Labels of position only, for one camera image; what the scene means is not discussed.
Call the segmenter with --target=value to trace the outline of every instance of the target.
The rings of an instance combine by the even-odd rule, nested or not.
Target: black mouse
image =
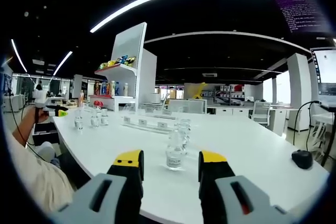
[[[313,156],[308,151],[297,150],[292,153],[292,159],[302,169],[308,169],[313,165]]]

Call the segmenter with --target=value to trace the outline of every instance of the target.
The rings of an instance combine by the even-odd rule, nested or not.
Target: floor
[[[23,116],[26,114],[27,110],[29,110],[29,109],[30,109],[30,107],[27,107],[27,108],[24,109]],[[16,123],[19,124],[20,121],[21,121],[22,110],[19,111],[19,112],[14,113],[14,115],[15,115]],[[14,118],[13,118],[13,114],[12,113],[8,113],[8,112],[4,113],[4,120],[5,120],[6,124],[7,124],[8,129],[12,132],[16,128],[16,124],[15,124],[15,121],[14,121]],[[293,143],[294,131],[287,128],[287,122],[288,121],[286,120],[285,128],[287,130],[284,131],[282,137],[285,138],[288,142]],[[295,136],[295,146],[298,149],[301,149],[301,150],[305,150],[306,149],[307,136],[308,136],[308,131],[302,131],[299,134],[296,133],[296,136]],[[313,136],[312,136],[312,132],[311,132],[309,140],[308,140],[308,149],[311,149],[310,143],[312,142],[312,139],[313,139]],[[28,141],[30,143],[34,142],[33,139],[32,139],[32,136],[29,137]],[[54,147],[54,149],[56,151],[56,155],[57,156],[60,155],[59,145],[58,144],[53,144],[53,147]],[[317,162],[321,162],[321,159],[320,158],[316,158],[316,161]],[[327,162],[326,162],[326,164],[324,166],[324,168],[327,171],[330,172],[331,169],[332,169],[332,165],[333,165],[333,160],[331,158],[328,158]]]

